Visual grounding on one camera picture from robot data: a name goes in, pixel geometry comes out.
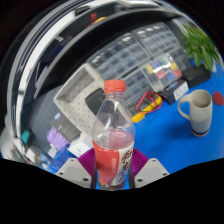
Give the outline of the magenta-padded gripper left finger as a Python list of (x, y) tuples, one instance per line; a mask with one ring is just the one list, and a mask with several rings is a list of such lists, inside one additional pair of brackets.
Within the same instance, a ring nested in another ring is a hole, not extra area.
[(79, 158), (69, 158), (56, 175), (78, 186), (95, 188), (97, 168), (94, 149), (89, 149)]

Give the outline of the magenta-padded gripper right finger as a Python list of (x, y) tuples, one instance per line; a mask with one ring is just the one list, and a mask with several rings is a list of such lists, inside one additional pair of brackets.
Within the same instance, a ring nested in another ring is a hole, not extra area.
[(169, 175), (169, 172), (156, 158), (149, 159), (142, 152), (133, 149), (129, 168), (130, 188), (140, 188)]

